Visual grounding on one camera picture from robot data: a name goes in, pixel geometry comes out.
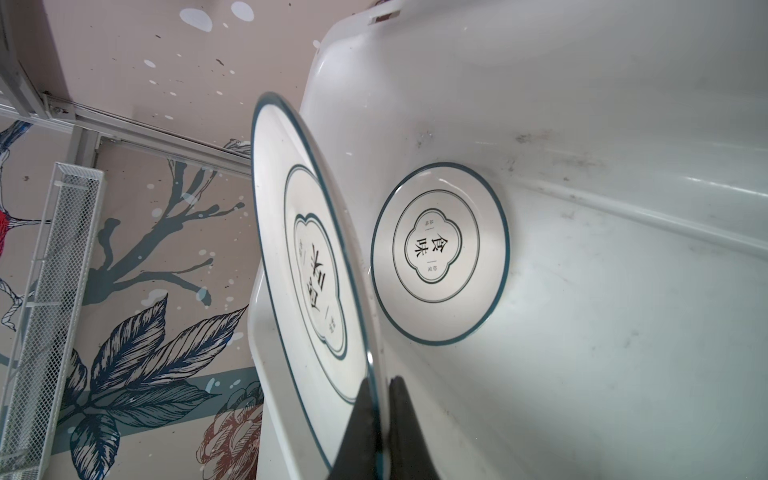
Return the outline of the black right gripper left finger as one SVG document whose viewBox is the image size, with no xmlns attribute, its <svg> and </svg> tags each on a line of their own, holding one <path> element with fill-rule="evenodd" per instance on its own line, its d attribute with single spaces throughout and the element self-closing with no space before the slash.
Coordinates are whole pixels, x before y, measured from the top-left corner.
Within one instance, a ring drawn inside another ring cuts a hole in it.
<svg viewBox="0 0 768 480">
<path fill-rule="evenodd" d="M 328 480 L 378 478 L 378 417 L 369 380 L 364 379 Z"/>
</svg>

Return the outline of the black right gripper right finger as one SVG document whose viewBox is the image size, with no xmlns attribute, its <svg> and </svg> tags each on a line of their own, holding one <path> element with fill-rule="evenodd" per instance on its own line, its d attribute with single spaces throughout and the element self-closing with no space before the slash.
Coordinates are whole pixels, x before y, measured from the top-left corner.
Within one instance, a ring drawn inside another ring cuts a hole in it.
<svg viewBox="0 0 768 480">
<path fill-rule="evenodd" d="M 405 380 L 394 377 L 389 385 L 391 479 L 438 480 Z"/>
</svg>

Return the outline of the white plate green rim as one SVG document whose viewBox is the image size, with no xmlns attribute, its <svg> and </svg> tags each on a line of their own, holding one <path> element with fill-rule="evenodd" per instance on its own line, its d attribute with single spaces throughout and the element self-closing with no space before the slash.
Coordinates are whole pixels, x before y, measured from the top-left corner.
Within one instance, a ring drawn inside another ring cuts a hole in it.
<svg viewBox="0 0 768 480">
<path fill-rule="evenodd" d="M 457 343 L 499 304 L 511 260 L 502 203 L 475 170 L 452 162 L 416 169 L 389 193 L 370 252 L 381 310 L 406 338 Z"/>
<path fill-rule="evenodd" d="M 253 198 L 270 304 L 291 382 L 330 473 L 361 382 L 378 417 L 377 479 L 388 424 L 374 313 L 341 191 L 309 127 L 281 95 L 257 101 Z"/>
</svg>

